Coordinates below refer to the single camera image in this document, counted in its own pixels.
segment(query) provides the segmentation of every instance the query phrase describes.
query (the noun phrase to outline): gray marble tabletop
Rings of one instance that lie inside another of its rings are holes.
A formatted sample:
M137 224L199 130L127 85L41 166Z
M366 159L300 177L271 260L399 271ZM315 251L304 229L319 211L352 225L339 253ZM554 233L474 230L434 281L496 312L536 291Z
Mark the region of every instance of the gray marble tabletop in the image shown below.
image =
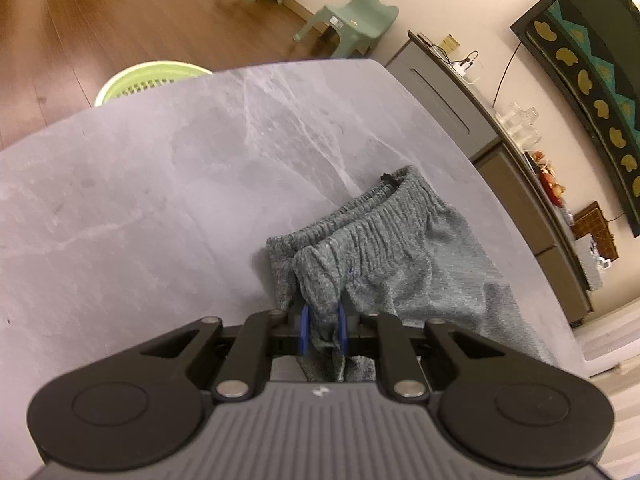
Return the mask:
M382 66L217 73L87 110L0 152L0 478L41 463L25 413L44 383L201 316L237 324L271 307L267 237L409 163L466 217L560 365L581 374L515 225Z

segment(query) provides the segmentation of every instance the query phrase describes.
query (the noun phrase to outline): white wall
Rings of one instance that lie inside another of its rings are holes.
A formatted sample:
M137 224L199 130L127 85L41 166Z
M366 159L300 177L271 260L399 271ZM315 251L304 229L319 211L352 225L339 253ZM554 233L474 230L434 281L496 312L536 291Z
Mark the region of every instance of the white wall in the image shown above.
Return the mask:
M311 11L327 3L348 0L297 0ZM493 100L500 77L518 40L509 27L538 0L381 0L400 8L398 20L380 43L375 57L387 61L406 41L406 31L423 32L440 42L452 34L461 47L461 59L479 50L482 76L477 86ZM543 135L540 147L553 161L559 181L568 190L565 199L577 212L593 200L600 203L607 218L622 208L606 177L595 150L560 92L549 81L526 49L521 48L500 91L497 107L516 101L534 106L540 113L537 124ZM624 218L610 224L620 253L605 276L605 287L593 294L597 314L604 314L640 296L640 238L634 240Z

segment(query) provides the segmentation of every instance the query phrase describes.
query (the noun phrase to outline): cabinet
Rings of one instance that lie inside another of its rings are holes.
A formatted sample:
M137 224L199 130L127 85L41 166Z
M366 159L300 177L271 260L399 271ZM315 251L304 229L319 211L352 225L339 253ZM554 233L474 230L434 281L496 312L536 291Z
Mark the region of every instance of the cabinet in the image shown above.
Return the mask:
M591 312L573 239L492 107L411 31L387 69L475 165L529 245L567 319Z

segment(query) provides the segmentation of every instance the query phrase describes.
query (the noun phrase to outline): green laundry basket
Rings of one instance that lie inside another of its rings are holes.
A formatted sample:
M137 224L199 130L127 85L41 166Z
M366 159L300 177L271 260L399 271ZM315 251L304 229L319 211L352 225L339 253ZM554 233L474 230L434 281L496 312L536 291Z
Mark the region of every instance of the green laundry basket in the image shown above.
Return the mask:
M107 81L95 98L94 106L100 106L111 99L135 94L162 86L180 79L211 74L201 66L181 61L149 61L140 63L118 72Z

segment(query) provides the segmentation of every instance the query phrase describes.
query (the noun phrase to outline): gray sweatpants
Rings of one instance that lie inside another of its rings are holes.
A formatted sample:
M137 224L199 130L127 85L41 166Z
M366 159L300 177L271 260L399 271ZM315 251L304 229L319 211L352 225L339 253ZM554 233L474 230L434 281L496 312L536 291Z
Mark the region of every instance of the gray sweatpants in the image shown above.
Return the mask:
M346 291L360 312L378 310L407 326L441 317L532 357L556 360L526 324L511 289L464 217L413 166L298 232L269 238L278 306L298 288L312 309L310 380L372 380L371 360L336 358L335 305Z

